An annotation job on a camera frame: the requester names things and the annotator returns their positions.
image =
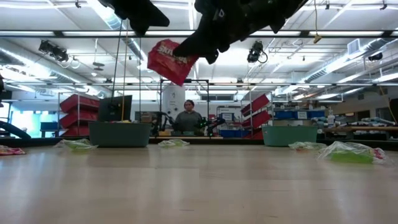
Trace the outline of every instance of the red bag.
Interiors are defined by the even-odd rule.
[[[159,41],[148,54],[147,68],[182,86],[199,57],[173,56],[173,50],[179,45],[169,39]]]

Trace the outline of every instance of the ceiling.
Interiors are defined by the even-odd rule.
[[[169,27],[151,27],[151,30],[192,30],[196,29],[200,14],[190,10],[191,0],[156,0],[152,1],[170,19]],[[110,30],[100,16],[99,10],[93,7],[96,0],[79,1],[82,8],[76,8],[74,1],[68,0],[0,0],[0,30]],[[330,0],[331,8],[326,10],[326,2],[317,0],[317,17],[314,1],[309,0],[305,7],[291,17],[283,30],[315,30],[315,23],[320,30],[392,30],[398,28],[398,0],[388,0],[388,7],[380,10],[382,1],[368,0]],[[182,42],[184,38],[170,38],[172,41]],[[38,38],[12,38],[7,42],[16,44],[30,53],[41,55],[38,51],[41,40]],[[158,82],[160,76],[152,71],[145,70],[145,63],[139,69],[139,60],[126,48],[124,42],[118,39],[98,39],[98,48],[95,50],[96,39],[46,39],[51,43],[67,49],[69,56],[79,62],[78,68],[69,66],[66,69],[76,77],[93,82],[104,82],[114,77],[116,57],[116,82],[122,82],[126,73],[127,82]],[[147,55],[153,46],[162,38],[136,38],[135,41]],[[261,40],[268,47],[267,63],[259,65],[248,64],[246,58],[248,50],[256,40]],[[232,44],[231,48],[220,54],[213,65],[208,65],[205,59],[199,59],[197,67],[193,68],[189,78],[209,79],[211,82],[229,83],[242,78],[251,83],[283,83],[296,82],[296,74],[305,74],[314,68],[321,67],[336,56],[347,51],[347,44],[353,39],[322,39],[317,44],[312,39],[258,39],[248,38],[243,42]],[[368,62],[358,58],[353,63],[333,71],[344,77],[368,69],[369,67],[386,63],[395,59],[398,53],[396,42],[383,48],[384,58],[378,62]],[[41,60],[55,62],[45,55]],[[102,72],[92,75],[92,63],[105,64]],[[333,75],[323,82],[336,82]],[[155,90],[158,86],[147,88]],[[275,86],[259,86],[256,91],[269,91]],[[127,90],[137,87],[127,86]],[[233,90],[235,86],[212,86],[217,90]]]

